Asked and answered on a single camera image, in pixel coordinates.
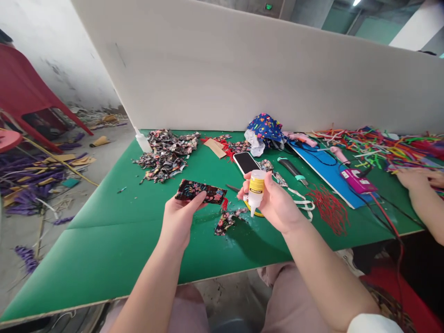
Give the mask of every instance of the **black phone screen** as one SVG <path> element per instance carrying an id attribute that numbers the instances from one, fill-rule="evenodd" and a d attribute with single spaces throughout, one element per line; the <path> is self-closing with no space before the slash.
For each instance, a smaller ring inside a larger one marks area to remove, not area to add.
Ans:
<path id="1" fill-rule="evenodd" d="M 236 154 L 234 155 L 234 159 L 244 174 L 249 173 L 252 170 L 260 170 L 253 157 L 248 152 Z"/>

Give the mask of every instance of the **red stool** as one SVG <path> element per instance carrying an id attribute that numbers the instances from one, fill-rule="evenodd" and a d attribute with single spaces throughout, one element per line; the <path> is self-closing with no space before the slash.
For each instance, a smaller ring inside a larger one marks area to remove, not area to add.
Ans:
<path id="1" fill-rule="evenodd" d="M 396 267 L 391 260 L 378 259 L 370 275 L 359 277 L 361 280 L 386 290 L 400 301 Z M 418 333 L 442 333 L 443 324 L 414 292 L 412 287 L 400 276 L 404 312 L 411 318 Z"/>
<path id="2" fill-rule="evenodd" d="M 22 139 L 22 135 L 16 131 L 0 131 L 0 154 L 17 147 Z"/>
<path id="3" fill-rule="evenodd" d="M 93 135 L 89 128 L 54 95 L 20 51 L 0 44 L 0 63 L 0 107 L 29 135 L 50 150 L 63 152 L 22 118 L 23 115 L 38 112 L 42 119 L 51 124 L 61 123 L 49 111 L 51 108 L 59 109 L 86 133 Z"/>

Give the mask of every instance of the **hand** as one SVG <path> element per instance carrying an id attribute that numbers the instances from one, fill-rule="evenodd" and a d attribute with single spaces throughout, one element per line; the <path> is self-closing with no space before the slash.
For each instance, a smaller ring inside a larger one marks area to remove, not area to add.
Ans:
<path id="1" fill-rule="evenodd" d="M 239 200 L 243 200 L 244 194 L 248 193 L 251 172 L 244 175 L 244 178 L 246 181 L 237 194 Z M 307 221 L 290 194 L 273 181 L 271 171 L 267 172 L 265 176 L 264 196 L 259 209 L 265 218 L 283 234 L 297 228 L 301 222 Z"/>
<path id="2" fill-rule="evenodd" d="M 428 169 L 399 169 L 396 174 L 401 184 L 408 190 L 421 187 L 444 188 L 444 173 Z"/>
<path id="3" fill-rule="evenodd" d="M 190 243 L 193 215 L 197 210 L 207 205 L 202 203 L 206 195 L 206 191 L 200 192 L 189 202 L 177 200 L 174 197 L 169 199 L 165 204 L 159 242 L 167 247 L 185 250 Z"/>

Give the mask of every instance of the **pink device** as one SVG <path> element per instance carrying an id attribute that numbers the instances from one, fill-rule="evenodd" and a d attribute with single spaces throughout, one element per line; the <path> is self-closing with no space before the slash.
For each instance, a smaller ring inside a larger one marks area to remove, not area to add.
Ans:
<path id="1" fill-rule="evenodd" d="M 306 136 L 305 134 L 301 134 L 301 133 L 296 133 L 294 134 L 294 138 L 296 138 L 297 140 L 301 141 L 301 142 L 305 142 L 306 144 L 308 144 L 311 148 L 314 148 L 318 145 L 318 143 L 315 140 L 310 139 L 308 136 Z"/>
<path id="2" fill-rule="evenodd" d="M 376 192 L 378 189 L 367 178 L 358 177 L 360 173 L 358 169 L 345 169 L 341 171 L 341 176 L 357 194 Z"/>
<path id="3" fill-rule="evenodd" d="M 341 148 L 339 147 L 331 147 L 330 151 L 337 157 L 338 160 L 340 160 L 342 163 L 344 164 L 349 164 L 350 161 L 344 156 L 344 154 L 342 153 Z"/>

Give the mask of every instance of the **pink pants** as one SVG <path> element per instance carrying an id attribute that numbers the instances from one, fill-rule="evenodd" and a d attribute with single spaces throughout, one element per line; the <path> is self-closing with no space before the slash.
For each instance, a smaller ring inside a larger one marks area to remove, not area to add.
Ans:
<path id="1" fill-rule="evenodd" d="M 273 288 L 263 333 L 330 332 L 294 262 L 260 268 L 258 273 Z M 111 310 L 100 333 L 108 333 L 125 302 L 119 301 Z M 177 287 L 168 331 L 210 332 L 204 300 L 192 284 Z"/>

